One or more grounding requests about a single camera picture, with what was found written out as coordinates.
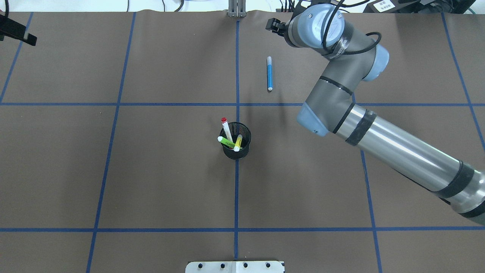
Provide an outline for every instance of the marker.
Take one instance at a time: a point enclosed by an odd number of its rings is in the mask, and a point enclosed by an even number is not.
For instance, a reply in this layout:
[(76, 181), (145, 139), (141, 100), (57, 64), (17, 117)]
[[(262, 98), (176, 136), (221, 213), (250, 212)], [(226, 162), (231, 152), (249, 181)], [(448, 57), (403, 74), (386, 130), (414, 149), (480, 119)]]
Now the marker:
[(217, 140), (231, 149), (233, 149), (235, 146), (234, 143), (230, 142), (229, 140), (227, 140), (227, 138), (224, 138), (223, 136), (218, 136)]
[(224, 132), (226, 133), (227, 139), (229, 141), (231, 141), (232, 143), (234, 143), (232, 141), (231, 130), (229, 130), (229, 124), (227, 123), (227, 119), (226, 118), (222, 118), (221, 119), (221, 122), (222, 122), (222, 128), (224, 128)]
[(241, 142), (243, 141), (243, 136), (241, 134), (238, 135), (238, 138), (236, 139), (236, 144), (234, 145), (234, 151), (239, 152), (241, 149)]
[(268, 91), (273, 90), (273, 61), (271, 60), (271, 56), (268, 56), (268, 59), (266, 59), (266, 63), (268, 66)]

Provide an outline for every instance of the metal bracket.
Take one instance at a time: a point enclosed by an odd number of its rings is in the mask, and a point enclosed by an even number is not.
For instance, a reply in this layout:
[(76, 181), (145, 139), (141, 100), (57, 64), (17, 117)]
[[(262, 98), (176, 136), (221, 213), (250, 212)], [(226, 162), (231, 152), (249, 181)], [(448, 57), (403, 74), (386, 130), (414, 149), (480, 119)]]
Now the metal bracket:
[(284, 273), (283, 261), (191, 262), (185, 273)]
[(246, 0), (229, 0), (229, 17), (246, 17)]

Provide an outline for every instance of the cable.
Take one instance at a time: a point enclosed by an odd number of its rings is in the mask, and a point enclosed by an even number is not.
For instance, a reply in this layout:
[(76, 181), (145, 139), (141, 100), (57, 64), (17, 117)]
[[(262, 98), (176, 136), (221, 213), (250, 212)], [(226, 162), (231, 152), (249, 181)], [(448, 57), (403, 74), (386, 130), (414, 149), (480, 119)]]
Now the cable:
[(328, 50), (328, 47), (327, 47), (328, 30), (330, 29), (330, 25), (332, 24), (333, 17), (335, 16), (335, 14), (339, 10), (339, 8), (343, 5), (343, 2), (344, 2), (344, 0), (341, 0), (336, 5), (336, 7), (334, 8), (334, 10), (332, 11), (332, 14), (330, 15), (330, 18), (328, 19), (327, 27), (325, 27), (325, 32), (323, 33), (322, 42), (323, 42), (323, 48), (326, 49), (326, 50)]
[(10, 12), (10, 8), (8, 6), (8, 0), (5, 0), (5, 15), (4, 15), (5, 16), (5, 19), (8, 18), (9, 12)]
[(344, 8), (357, 7), (357, 6), (360, 6), (360, 5), (366, 4), (366, 3), (370, 2), (370, 1), (371, 1), (371, 0), (366, 0), (366, 1), (359, 2), (359, 3), (355, 3), (355, 4), (350, 4), (350, 5), (342, 5), (342, 7), (344, 7)]
[[(340, 7), (343, 6), (344, 1), (345, 0), (339, 1), (339, 3), (335, 6), (334, 10), (332, 11), (332, 14), (330, 15), (330, 18), (328, 19), (327, 26), (325, 27), (325, 32), (323, 33), (322, 43), (323, 43), (323, 48), (326, 49), (327, 51), (330, 51), (329, 48), (327, 47), (328, 30), (330, 29), (330, 25), (332, 24), (332, 20), (335, 17), (335, 14), (340, 9)], [(382, 34), (380, 34), (379, 32), (370, 32), (370, 33), (366, 34), (366, 36), (370, 36), (370, 35), (377, 35), (378, 36), (377, 40), (374, 43), (372, 43), (370, 46), (368, 46), (368, 47), (366, 47), (362, 50), (358, 50), (358, 51), (345, 51), (343, 53), (343, 55), (361, 54), (361, 53), (367, 52), (367, 51), (375, 48), (377, 46), (377, 44), (379, 44), (379, 42), (381, 41)]]
[(178, 6), (178, 8), (175, 10), (176, 12), (182, 9), (183, 4), (184, 4), (183, 2), (184, 2), (184, 0), (180, 0), (180, 6)]
[(361, 53), (364, 53), (364, 52), (367, 52), (373, 48), (375, 48), (377, 46), (377, 44), (381, 41), (381, 38), (382, 38), (382, 34), (380, 34), (379, 32), (369, 32), (367, 34), (365, 34), (366, 36), (371, 36), (371, 35), (377, 35), (378, 38), (377, 40), (371, 44), (370, 46), (362, 49), (362, 50), (358, 50), (358, 51), (345, 51), (344, 53), (342, 53), (343, 55), (354, 55), (354, 54), (361, 54)]

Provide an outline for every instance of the brown table surface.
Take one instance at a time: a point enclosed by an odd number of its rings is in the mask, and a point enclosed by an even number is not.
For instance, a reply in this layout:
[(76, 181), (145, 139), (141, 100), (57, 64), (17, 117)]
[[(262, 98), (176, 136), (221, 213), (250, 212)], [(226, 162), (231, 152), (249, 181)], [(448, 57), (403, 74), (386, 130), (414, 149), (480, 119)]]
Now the brown table surface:
[[(290, 14), (11, 13), (38, 41), (0, 43), (0, 271), (484, 272), (484, 227), (296, 122), (327, 62), (271, 17)], [(485, 169), (485, 16), (345, 17), (390, 53), (357, 103)], [(223, 154), (222, 116), (247, 157)]]

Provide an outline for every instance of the red-capped marker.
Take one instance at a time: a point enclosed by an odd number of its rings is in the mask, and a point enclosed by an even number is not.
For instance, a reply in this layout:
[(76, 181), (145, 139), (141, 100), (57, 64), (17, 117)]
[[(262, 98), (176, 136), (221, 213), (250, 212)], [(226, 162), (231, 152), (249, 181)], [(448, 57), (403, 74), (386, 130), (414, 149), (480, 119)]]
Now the red-capped marker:
[(222, 128), (224, 128), (224, 133), (226, 133), (226, 138), (230, 142), (233, 142), (232, 141), (232, 136), (231, 136), (231, 130), (229, 130), (229, 124), (227, 123), (227, 119), (226, 118), (222, 118), (221, 119), (221, 122), (222, 122)]

